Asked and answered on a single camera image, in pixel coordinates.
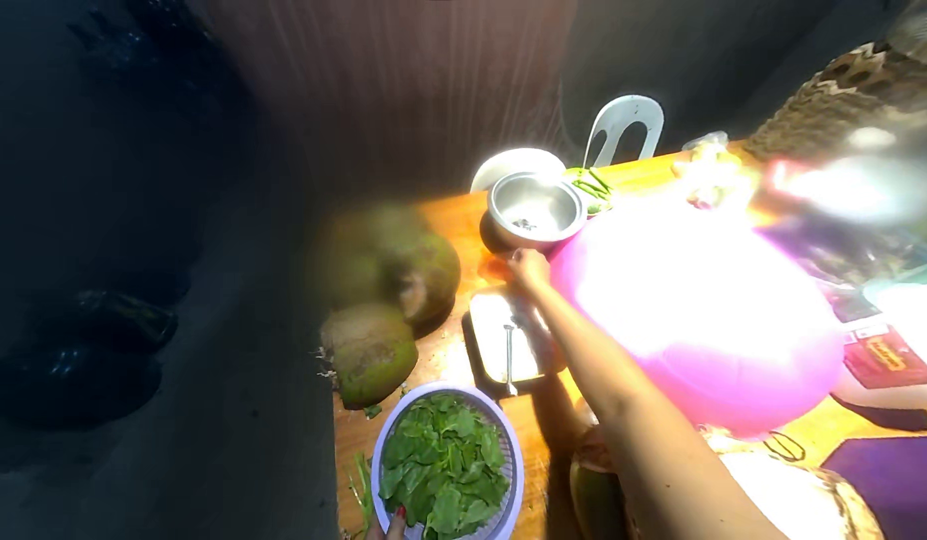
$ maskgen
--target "long bean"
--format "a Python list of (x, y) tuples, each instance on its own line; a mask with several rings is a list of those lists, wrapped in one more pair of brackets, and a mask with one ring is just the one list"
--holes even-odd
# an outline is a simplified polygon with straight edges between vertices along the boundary
[(613, 191), (613, 188), (610, 187), (610, 185), (609, 185), (608, 183), (606, 183), (605, 181), (603, 181), (603, 178), (600, 178), (600, 174), (597, 172), (597, 169), (596, 169), (596, 168), (590, 167), (590, 175), (593, 176), (595, 179), (597, 179), (597, 181), (600, 183), (600, 185), (603, 186), (603, 189), (606, 190), (606, 194), (607, 194), (607, 195), (610, 194), (610, 191)]
[(590, 185), (589, 183), (583, 181), (582, 179), (575, 179), (574, 182), (573, 182), (573, 184), (574, 184), (577, 188), (579, 188), (580, 190), (585, 191), (586, 193), (588, 193), (588, 194), (590, 194), (590, 195), (593, 195), (594, 197), (596, 197), (596, 198), (598, 198), (598, 199), (602, 199), (602, 200), (604, 200), (604, 201), (609, 201), (609, 200), (610, 200), (609, 198), (607, 198), (607, 196), (606, 196), (605, 193), (603, 193), (603, 192), (600, 191), (600, 190), (597, 190), (594, 186), (592, 186), (592, 185)]

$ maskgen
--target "white colander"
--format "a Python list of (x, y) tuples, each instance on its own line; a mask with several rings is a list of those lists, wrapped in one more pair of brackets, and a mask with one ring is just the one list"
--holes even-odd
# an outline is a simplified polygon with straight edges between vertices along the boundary
[[(500, 503), (500, 510), (495, 516), (490, 518), (484, 526), (477, 532), (462, 536), (467, 540), (490, 540), (509, 538), (513, 533), (513, 527), (517, 521), (517, 514), (520, 513), (520, 504), (523, 502), (523, 455), (520, 454), (520, 443), (517, 441), (516, 432), (513, 425), (506, 420), (504, 411), (501, 411), (492, 399), (486, 397), (480, 390), (469, 387), (459, 386), (445, 380), (428, 382), (422, 386), (410, 390), (409, 394), (400, 399), (396, 409), (390, 413), (384, 423), (384, 428), (380, 430), (380, 436), (377, 437), (377, 444), (373, 448), (373, 460), (371, 460), (370, 471), (370, 489), (373, 490), (373, 507), (377, 511), (377, 517), (380, 519), (380, 525), (386, 531), (390, 526), (391, 513), (386, 512), (384, 501), (379, 497), (380, 479), (383, 476), (383, 467), (380, 464), (381, 456), (384, 453), (384, 444), (389, 436), (396, 431), (397, 423), (403, 417), (404, 413), (409, 411), (409, 406), (420, 398), (431, 394), (454, 394), (463, 399), (468, 405), (481, 414), (484, 422), (494, 423), (500, 428), (500, 450), (504, 453), (505, 463), (501, 472), (510, 481), (510, 487)], [(422, 523), (418, 523), (413, 528), (408, 528), (405, 538), (409, 540), (419, 540), (423, 537)]]

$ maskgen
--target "wooden table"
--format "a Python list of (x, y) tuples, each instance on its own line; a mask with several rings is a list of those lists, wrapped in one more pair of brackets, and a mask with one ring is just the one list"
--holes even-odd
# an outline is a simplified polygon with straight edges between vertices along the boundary
[[(760, 166), (737, 146), (731, 144), (731, 150), (746, 165)], [(604, 167), (601, 172), (602, 177), (622, 193), (635, 196), (663, 193), (666, 196), (668, 185), (674, 180), (671, 164), (687, 159), (685, 153), (672, 153)], [(482, 239), (487, 225), (483, 220), (481, 226), (486, 193), (424, 202), (419, 208), (433, 229), (454, 244), (462, 276), (450, 316), (417, 342), (420, 360), (407, 384), (412, 388), (431, 381), (449, 380), (461, 385), (476, 384), (490, 395), (502, 397), (496, 383), (488, 381), (485, 375), (474, 376), (479, 371), (471, 367), (466, 343), (468, 332), (464, 330), (472, 294), (503, 282), (494, 271), (495, 257)], [(757, 202), (751, 205), (747, 217), (752, 224), (766, 224), (774, 219), (777, 211), (778, 208), (766, 202)], [(362, 524), (360, 508), (348, 488), (349, 475), (357, 477), (354, 455), (363, 452), (369, 457), (373, 453), (386, 416), (399, 398), (400, 393), (395, 392), (381, 403), (383, 413), (367, 420), (362, 411), (344, 409), (334, 395), (338, 517), (340, 527), (350, 533), (359, 531)], [(573, 445), (579, 435), (574, 407), (580, 399), (577, 385), (564, 370), (557, 377), (540, 379), (530, 392), (499, 400), (516, 429), (526, 470), (523, 506), (514, 538), (580, 538), (568, 480)], [(881, 427), (829, 397), (780, 431), (805, 449), (802, 462), (810, 465), (819, 465), (841, 442), (850, 438), (927, 436), (927, 429), (909, 432)]]

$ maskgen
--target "spoon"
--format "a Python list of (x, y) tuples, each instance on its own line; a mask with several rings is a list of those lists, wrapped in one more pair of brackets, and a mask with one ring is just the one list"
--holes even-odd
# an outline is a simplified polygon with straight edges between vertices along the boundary
[(513, 385), (513, 325), (504, 325), (506, 329), (506, 391), (511, 396), (517, 395)]

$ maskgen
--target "purple mat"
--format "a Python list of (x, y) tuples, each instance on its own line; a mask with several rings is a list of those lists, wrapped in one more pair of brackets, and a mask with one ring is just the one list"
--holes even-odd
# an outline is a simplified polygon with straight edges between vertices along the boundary
[(887, 540), (927, 539), (927, 437), (849, 440), (823, 468), (857, 489)]

